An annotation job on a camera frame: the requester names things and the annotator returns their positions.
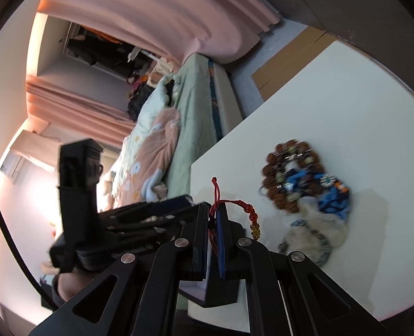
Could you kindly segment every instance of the pink curtain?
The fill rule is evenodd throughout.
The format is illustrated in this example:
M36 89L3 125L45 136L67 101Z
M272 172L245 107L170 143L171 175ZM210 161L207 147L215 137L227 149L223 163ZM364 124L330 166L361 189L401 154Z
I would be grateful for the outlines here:
M192 53L236 60L279 22L262 0L41 0L39 12L77 22L183 64Z
M121 148L135 126L125 112L38 77L27 77L26 91L29 114L114 147Z

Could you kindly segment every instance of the white flower charm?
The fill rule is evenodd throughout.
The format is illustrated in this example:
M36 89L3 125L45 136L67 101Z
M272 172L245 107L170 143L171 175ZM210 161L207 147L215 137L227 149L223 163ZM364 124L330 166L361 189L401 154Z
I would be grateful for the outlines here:
M322 187L325 187L325 188L331 187L333 184L335 184L335 182L336 182L336 178L334 176L329 175L329 174L324 174L320 178L320 184L321 184Z

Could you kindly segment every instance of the red string bracelet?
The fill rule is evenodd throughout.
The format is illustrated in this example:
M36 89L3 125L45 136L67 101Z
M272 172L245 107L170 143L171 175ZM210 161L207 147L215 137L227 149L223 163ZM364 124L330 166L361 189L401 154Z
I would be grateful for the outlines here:
M244 212L249 214L249 220L251 222L250 232L252 234L253 239L258 240L260 238L260 225L257 222L258 215L255 213L255 210L253 209L252 205L242 200L222 200L221 193L220 193L220 187L218 185L217 178L213 177L211 179L211 182L213 183L213 186L215 187L215 202L211 206L210 212L209 212L211 223L214 223L215 214L217 213L217 208L221 203L233 203L235 205L242 207ZM212 227L209 229L209 237L210 237L210 242L212 244L213 250L215 253L217 253L216 246L215 246L216 244L215 233Z

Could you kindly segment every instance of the teal fabric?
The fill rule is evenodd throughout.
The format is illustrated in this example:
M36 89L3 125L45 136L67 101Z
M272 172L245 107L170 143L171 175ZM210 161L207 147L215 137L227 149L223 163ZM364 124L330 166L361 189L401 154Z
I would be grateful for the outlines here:
M168 198L190 193L191 165L217 142L208 68L206 57L193 54L177 73L181 85L172 106L181 114L181 130L173 160L164 177Z

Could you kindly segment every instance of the white table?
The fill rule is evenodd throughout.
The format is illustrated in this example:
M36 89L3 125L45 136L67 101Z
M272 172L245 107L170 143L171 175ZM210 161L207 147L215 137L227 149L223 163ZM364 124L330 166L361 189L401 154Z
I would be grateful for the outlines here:
M276 144L308 141L325 169L352 190L349 235L323 270L377 319L414 305L414 95L352 48L334 42L191 167L196 202L221 197L251 203L260 241L277 251L286 217L257 194L267 154ZM249 221L228 205L229 217ZM238 303L189 315L249 331L242 284Z

